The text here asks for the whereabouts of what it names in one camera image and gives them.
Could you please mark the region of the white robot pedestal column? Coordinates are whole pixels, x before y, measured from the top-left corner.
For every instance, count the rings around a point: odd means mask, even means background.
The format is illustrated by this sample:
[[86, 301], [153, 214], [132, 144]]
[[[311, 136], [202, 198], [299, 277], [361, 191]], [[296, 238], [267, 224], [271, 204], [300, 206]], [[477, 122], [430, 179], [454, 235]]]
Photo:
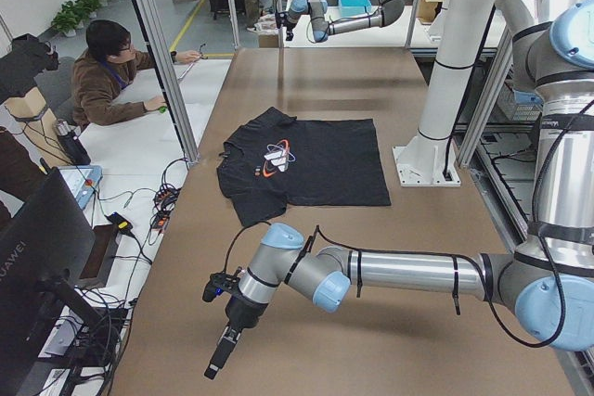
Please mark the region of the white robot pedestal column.
[[401, 186], [459, 186], [450, 137], [494, 0], [449, 0], [418, 131], [393, 149]]

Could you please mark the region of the blue plastic tray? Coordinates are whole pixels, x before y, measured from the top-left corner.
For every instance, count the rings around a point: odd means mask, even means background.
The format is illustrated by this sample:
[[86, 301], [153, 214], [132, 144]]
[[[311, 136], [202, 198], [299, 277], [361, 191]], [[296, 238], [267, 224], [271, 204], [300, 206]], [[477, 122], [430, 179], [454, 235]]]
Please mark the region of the blue plastic tray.
[[338, 0], [341, 18], [368, 15], [373, 8], [370, 0]]

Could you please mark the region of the person in brown jacket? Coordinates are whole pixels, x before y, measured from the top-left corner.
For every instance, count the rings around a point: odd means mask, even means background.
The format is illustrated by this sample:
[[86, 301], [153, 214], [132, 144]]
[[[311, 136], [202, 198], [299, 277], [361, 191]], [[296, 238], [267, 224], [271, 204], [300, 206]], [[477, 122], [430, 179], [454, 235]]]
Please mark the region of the person in brown jacket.
[[155, 67], [150, 53], [135, 49], [126, 28], [96, 19], [89, 23], [85, 40], [87, 48], [75, 60], [71, 77], [72, 117], [78, 126], [130, 121], [166, 106], [161, 95], [142, 102], [115, 102], [140, 71]]

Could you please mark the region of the black power adapter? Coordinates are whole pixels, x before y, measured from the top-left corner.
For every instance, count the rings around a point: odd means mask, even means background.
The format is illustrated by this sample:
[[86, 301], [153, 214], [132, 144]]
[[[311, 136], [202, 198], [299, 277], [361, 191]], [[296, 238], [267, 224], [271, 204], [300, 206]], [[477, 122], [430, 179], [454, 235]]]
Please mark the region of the black power adapter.
[[128, 219], [123, 217], [120, 213], [113, 212], [113, 213], [107, 215], [106, 218], [112, 224], [115, 224], [117, 226], [118, 230], [122, 234], [125, 234], [128, 236], [131, 236], [133, 234], [132, 233], [133, 225], [131, 224], [131, 222]]

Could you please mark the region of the black printed t-shirt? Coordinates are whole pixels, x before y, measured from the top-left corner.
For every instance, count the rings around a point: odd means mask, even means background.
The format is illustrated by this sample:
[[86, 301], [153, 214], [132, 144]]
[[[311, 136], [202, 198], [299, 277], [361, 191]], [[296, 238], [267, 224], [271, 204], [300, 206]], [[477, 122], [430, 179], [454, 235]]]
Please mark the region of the black printed t-shirt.
[[219, 187], [244, 226], [288, 206], [388, 206], [373, 120], [299, 120], [275, 108], [224, 142]]

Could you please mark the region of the black Huawei monitor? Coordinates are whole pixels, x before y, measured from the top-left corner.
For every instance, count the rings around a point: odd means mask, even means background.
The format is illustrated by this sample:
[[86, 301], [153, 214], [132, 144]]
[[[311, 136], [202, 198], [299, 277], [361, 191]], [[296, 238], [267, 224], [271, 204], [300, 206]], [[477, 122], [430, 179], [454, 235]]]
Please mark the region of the black Huawei monitor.
[[67, 306], [88, 325], [100, 316], [75, 290], [95, 236], [59, 170], [1, 233], [1, 387], [20, 385]]

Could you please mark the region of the teach pendant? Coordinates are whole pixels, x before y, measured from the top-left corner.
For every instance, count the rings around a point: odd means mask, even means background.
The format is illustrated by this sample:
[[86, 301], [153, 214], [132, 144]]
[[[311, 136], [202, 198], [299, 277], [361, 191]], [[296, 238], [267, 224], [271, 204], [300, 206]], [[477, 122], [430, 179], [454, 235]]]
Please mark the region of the teach pendant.
[[98, 165], [86, 165], [61, 166], [58, 169], [79, 207], [83, 210], [98, 191], [99, 182], [102, 179], [102, 168]]

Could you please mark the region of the aluminium frame post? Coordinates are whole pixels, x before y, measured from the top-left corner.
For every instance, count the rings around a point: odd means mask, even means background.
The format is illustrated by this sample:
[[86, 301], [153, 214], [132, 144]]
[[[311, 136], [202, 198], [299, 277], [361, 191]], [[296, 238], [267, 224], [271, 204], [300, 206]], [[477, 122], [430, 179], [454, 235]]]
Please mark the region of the aluminium frame post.
[[187, 115], [182, 92], [174, 72], [174, 63], [166, 44], [155, 0], [131, 0], [147, 51], [156, 64], [161, 92], [167, 103], [177, 140], [189, 166], [199, 162], [200, 154]]

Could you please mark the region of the cardboard box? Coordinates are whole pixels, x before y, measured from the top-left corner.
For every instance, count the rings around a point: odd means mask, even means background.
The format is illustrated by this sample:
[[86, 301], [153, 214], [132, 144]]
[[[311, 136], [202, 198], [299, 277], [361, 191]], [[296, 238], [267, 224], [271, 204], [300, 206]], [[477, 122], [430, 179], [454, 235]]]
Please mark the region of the cardboard box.
[[419, 0], [417, 18], [423, 24], [432, 23], [439, 14], [444, 0]]

